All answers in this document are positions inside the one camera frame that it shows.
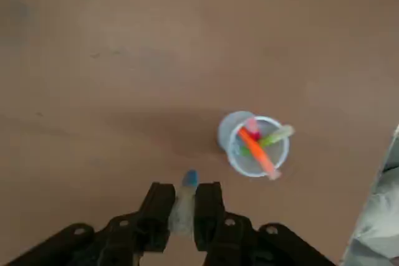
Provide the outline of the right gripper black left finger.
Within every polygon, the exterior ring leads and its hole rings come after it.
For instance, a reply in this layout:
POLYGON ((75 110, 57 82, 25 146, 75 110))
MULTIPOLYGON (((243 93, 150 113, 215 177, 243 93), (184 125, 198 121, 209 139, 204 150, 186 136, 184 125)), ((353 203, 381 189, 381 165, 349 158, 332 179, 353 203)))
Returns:
POLYGON ((145 252, 163 252, 175 203, 172 184, 152 183, 139 210, 116 216, 101 230, 71 224, 10 265, 139 265, 145 252))

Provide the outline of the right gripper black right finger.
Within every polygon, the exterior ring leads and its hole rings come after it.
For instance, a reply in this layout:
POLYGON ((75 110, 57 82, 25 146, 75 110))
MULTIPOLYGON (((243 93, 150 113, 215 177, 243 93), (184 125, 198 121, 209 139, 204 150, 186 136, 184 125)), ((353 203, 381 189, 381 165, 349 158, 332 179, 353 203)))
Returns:
POLYGON ((280 223, 254 229, 249 218, 225 210, 219 182, 195 193, 194 239, 206 252, 204 265, 333 265, 326 256, 280 223))

